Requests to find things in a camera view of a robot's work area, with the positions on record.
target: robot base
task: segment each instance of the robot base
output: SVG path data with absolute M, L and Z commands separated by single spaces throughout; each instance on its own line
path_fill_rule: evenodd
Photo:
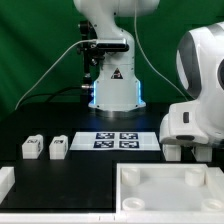
M 145 113 L 145 107 L 139 107 L 130 111 L 104 111 L 97 108 L 89 108 L 90 113 L 105 118 L 129 118 L 139 116 Z

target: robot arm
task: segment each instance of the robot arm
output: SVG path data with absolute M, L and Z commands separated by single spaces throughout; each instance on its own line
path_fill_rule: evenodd
M 160 142 L 224 148 L 224 23 L 187 32 L 178 47 L 177 70 L 195 100 L 171 105 Z
M 153 12 L 159 0 L 74 0 L 74 3 L 96 32 L 96 50 L 105 52 L 93 85 L 90 110 L 105 117 L 135 115 L 146 104 L 141 100 L 141 84 L 134 73 L 134 38 L 117 27 L 114 17 L 135 16 L 135 6 L 138 16 Z
M 122 39 L 122 31 L 114 16 L 134 17 L 137 1 L 137 15 L 152 13 L 159 0 L 74 0 L 75 6 L 93 25 L 98 39 Z

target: table surface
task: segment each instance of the table surface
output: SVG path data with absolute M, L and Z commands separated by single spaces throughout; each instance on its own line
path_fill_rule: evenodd
M 0 123 L 0 168 L 15 167 L 16 183 L 0 205 L 2 212 L 111 213 L 116 211 L 117 163 L 164 163 L 160 151 L 68 151 L 65 160 L 51 161 L 49 145 L 77 131 L 155 132 L 157 137 L 168 104 L 149 104 L 133 118 L 108 119 L 89 113 L 80 103 L 33 103 Z M 28 136 L 41 134 L 44 150 L 38 160 L 22 159 Z M 182 163 L 195 163 L 182 149 Z M 224 151 L 214 150 L 209 166 L 224 168 Z

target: green backdrop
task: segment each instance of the green backdrop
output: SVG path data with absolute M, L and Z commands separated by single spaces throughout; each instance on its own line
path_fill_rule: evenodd
M 19 98 L 55 60 L 80 40 L 77 24 L 83 19 L 72 0 L 0 0 L 0 120 L 14 110 Z M 119 26 L 134 35 L 133 21 L 117 19 Z M 187 30 L 221 21 L 223 0 L 161 0 L 154 14 L 138 19 L 138 31 L 152 64 L 181 88 L 175 63 L 181 37 Z M 32 94 L 79 85 L 82 75 L 82 57 L 74 50 Z M 152 72 L 137 47 L 136 76 L 143 82 L 146 102 L 183 100 Z

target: white plastic part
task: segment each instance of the white plastic part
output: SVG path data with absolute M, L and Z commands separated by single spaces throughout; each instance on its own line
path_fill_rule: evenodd
M 205 199 L 204 201 L 202 201 L 201 210 L 203 212 L 223 212 L 224 204 L 217 199 Z
M 0 204 L 15 183 L 14 167 L 2 167 L 0 170 Z
M 140 183 L 140 169 L 138 168 L 127 168 L 121 171 L 122 184 L 127 186 L 136 186 Z
M 123 182 L 122 175 L 132 168 L 140 170 L 141 182 L 130 187 Z M 124 206 L 126 199 L 130 199 L 129 207 L 137 207 L 132 198 L 144 200 L 144 211 L 132 212 Z M 202 211 L 202 204 L 210 198 L 224 202 L 224 174 L 219 168 L 204 164 L 117 165 L 116 213 L 125 214 L 127 222 L 223 224 L 223 211 L 216 214 Z M 220 203 L 207 207 L 212 205 L 221 208 Z
M 22 145 L 23 159 L 37 159 L 43 150 L 43 136 L 29 136 Z
M 163 154 L 166 161 L 181 161 L 181 146 L 164 144 Z
M 68 151 L 68 137 L 65 135 L 54 137 L 49 148 L 51 160 L 65 159 Z
M 197 162 L 211 162 L 213 149 L 210 146 L 196 146 L 193 155 Z
M 187 169 L 185 182 L 192 187 L 200 187 L 205 183 L 205 170 L 202 168 Z
M 122 202 L 122 208 L 125 211 L 143 211 L 145 210 L 145 202 L 139 198 L 126 198 Z

